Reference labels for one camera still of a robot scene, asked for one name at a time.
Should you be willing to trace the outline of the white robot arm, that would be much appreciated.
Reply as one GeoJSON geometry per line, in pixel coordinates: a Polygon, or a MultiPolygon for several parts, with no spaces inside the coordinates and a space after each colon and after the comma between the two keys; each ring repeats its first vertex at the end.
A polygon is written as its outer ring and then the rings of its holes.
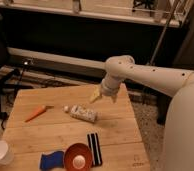
{"type": "Polygon", "coordinates": [[[194,70],[137,65],[129,55],[105,62],[106,75],[92,102],[117,97],[120,84],[132,80],[172,98],[166,116],[161,171],[194,171],[194,70]]]}

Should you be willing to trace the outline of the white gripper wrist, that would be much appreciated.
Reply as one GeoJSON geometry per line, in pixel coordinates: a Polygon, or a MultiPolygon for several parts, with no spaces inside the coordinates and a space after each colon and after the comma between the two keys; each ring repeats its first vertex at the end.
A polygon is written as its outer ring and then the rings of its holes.
{"type": "Polygon", "coordinates": [[[116,103],[117,101],[117,93],[119,91],[121,84],[121,80],[114,77],[105,77],[100,85],[100,88],[97,87],[93,94],[90,97],[89,102],[94,103],[95,101],[102,98],[104,96],[111,96],[112,102],[116,103]]]}

